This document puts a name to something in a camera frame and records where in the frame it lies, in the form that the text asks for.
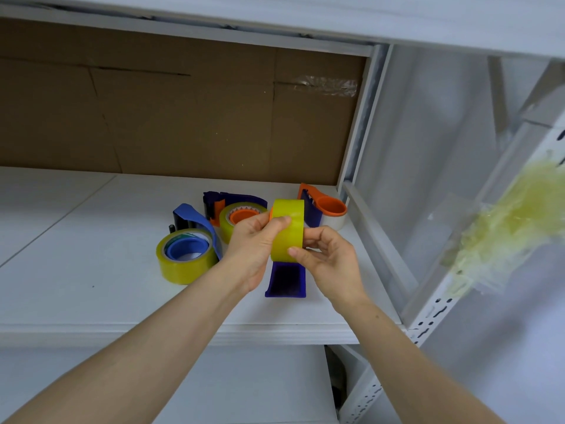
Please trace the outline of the person's right hand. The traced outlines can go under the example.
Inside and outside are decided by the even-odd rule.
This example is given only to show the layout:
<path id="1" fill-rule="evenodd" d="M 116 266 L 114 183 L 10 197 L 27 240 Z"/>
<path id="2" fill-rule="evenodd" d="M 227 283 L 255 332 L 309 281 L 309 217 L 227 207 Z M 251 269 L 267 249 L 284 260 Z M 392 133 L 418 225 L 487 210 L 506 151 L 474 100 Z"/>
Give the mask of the person's right hand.
<path id="1" fill-rule="evenodd" d="M 369 302 L 355 248 L 342 235 L 327 226 L 305 228 L 302 245 L 318 252 L 318 264 L 303 267 L 338 313 Z"/>

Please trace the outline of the person's left hand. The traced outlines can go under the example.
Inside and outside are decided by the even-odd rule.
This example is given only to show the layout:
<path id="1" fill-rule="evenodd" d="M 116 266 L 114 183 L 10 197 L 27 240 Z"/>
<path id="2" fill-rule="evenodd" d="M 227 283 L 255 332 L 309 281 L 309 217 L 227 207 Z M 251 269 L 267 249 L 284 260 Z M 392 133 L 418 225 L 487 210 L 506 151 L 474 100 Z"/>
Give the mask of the person's left hand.
<path id="1" fill-rule="evenodd" d="M 228 274 L 236 281 L 243 294 L 255 290 L 263 279 L 275 239 L 275 236 L 261 235 L 262 216 L 270 217 L 270 214 L 260 213 L 235 226 L 222 259 Z"/>

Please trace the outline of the person's right forearm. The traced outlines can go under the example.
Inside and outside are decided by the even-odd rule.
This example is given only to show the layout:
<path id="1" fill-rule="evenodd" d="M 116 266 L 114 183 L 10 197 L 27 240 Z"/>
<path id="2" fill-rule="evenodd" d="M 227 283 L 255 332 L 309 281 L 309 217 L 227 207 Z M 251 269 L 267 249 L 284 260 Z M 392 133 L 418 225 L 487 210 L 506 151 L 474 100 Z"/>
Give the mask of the person's right forearm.
<path id="1" fill-rule="evenodd" d="M 505 424 L 448 377 L 365 294 L 332 298 L 403 424 Z"/>

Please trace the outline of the person's left forearm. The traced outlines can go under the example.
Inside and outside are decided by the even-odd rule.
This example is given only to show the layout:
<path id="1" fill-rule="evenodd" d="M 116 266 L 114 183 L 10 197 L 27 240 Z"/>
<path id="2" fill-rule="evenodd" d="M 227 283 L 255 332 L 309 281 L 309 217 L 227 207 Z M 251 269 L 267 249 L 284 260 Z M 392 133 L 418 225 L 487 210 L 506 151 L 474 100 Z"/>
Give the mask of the person's left forearm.
<path id="1" fill-rule="evenodd" d="M 249 277 L 222 261 L 3 424 L 151 424 L 250 291 Z"/>

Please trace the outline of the dark blue orange tape dispenser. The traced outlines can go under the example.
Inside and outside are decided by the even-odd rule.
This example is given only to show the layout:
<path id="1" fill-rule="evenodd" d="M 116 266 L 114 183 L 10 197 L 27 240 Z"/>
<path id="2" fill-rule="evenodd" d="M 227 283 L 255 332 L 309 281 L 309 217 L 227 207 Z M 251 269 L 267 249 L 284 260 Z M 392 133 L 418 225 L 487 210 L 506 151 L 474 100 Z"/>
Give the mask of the dark blue orange tape dispenser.
<path id="1" fill-rule="evenodd" d="M 220 213 L 231 204 L 249 202 L 267 208 L 266 200 L 248 194 L 208 191 L 203 193 L 203 204 L 207 220 L 216 227 L 220 226 Z"/>

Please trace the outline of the yellow tape roll orange core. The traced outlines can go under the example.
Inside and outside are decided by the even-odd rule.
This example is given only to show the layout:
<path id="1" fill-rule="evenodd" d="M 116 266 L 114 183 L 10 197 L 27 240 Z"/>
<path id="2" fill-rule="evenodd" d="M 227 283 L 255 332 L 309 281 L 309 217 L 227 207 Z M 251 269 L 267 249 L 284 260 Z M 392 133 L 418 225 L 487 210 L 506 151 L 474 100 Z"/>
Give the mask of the yellow tape roll orange core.
<path id="1" fill-rule="evenodd" d="M 219 215 L 222 241 L 229 244 L 235 226 L 239 222 L 265 212 L 267 212 L 265 206 L 252 202 L 237 202 L 225 206 Z"/>

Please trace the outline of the yellow tape roll blue core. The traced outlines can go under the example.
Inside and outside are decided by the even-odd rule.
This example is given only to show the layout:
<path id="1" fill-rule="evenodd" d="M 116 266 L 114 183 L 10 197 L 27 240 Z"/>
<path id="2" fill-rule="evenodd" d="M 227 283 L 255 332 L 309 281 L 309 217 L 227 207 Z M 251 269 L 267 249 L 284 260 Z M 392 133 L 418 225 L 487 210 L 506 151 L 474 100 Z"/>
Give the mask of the yellow tape roll blue core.
<path id="1" fill-rule="evenodd" d="M 155 253 L 161 275 L 178 285 L 194 282 L 220 260 L 213 246 L 213 236 L 195 228 L 167 235 L 159 242 Z"/>

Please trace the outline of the white metal shelf rack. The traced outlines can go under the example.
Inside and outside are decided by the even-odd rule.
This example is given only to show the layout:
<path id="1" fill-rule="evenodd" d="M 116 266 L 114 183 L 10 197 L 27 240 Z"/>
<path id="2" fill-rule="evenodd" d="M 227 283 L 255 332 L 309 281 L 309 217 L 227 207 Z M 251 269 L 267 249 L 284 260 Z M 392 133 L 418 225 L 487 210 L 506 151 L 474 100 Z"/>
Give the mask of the white metal shelf rack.
<path id="1" fill-rule="evenodd" d="M 367 59 L 338 181 L 371 299 L 418 347 L 442 264 L 524 167 L 565 162 L 565 0 L 0 0 L 0 19 Z M 208 191 L 300 183 L 0 166 L 0 420 L 181 290 L 158 242 Z"/>

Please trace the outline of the clear tape strip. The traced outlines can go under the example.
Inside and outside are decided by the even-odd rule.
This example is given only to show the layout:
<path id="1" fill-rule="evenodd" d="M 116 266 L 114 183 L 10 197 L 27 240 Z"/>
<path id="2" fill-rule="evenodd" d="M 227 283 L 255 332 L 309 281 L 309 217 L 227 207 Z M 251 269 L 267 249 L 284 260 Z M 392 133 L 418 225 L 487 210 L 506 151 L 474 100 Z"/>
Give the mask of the clear tape strip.
<path id="1" fill-rule="evenodd" d="M 353 98 L 357 96 L 359 84 L 355 79 L 301 75 L 288 81 L 295 90 L 315 94 Z"/>

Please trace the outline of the brown cardboard back panel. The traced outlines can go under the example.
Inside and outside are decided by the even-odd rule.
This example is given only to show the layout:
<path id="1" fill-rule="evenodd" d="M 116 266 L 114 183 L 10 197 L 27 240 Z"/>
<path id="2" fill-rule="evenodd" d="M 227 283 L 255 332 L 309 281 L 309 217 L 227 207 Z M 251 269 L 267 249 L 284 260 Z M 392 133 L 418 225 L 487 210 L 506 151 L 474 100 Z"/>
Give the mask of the brown cardboard back panel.
<path id="1" fill-rule="evenodd" d="M 0 19 L 0 166 L 335 185 L 367 59 Z"/>

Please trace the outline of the clump of yellowish tape scraps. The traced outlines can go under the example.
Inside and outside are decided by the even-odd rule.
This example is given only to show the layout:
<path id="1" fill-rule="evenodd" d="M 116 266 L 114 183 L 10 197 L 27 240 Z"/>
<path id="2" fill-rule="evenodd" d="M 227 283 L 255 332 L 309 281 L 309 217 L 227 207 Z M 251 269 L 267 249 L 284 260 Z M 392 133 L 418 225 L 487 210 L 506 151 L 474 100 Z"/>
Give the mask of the clump of yellowish tape scraps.
<path id="1" fill-rule="evenodd" d="M 502 293 L 534 251 L 557 241 L 565 242 L 565 163 L 533 162 L 456 234 L 442 260 L 451 277 L 448 295 Z"/>

